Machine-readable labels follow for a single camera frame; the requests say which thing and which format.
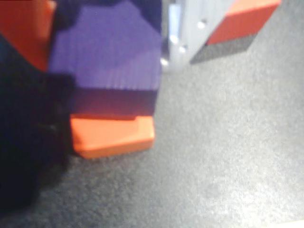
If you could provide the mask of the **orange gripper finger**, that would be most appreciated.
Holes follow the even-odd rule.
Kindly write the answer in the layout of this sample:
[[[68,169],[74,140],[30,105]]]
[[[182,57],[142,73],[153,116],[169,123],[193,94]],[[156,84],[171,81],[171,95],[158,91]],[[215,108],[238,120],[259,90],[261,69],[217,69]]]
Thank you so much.
[[[0,33],[34,67],[46,71],[54,0],[2,0]]]

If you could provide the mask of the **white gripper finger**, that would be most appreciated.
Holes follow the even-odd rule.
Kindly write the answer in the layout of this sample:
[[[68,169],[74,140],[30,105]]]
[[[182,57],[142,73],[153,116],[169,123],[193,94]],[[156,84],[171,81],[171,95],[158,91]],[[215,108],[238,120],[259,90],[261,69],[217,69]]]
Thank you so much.
[[[171,0],[162,70],[175,72],[188,65],[233,3],[233,0]]]

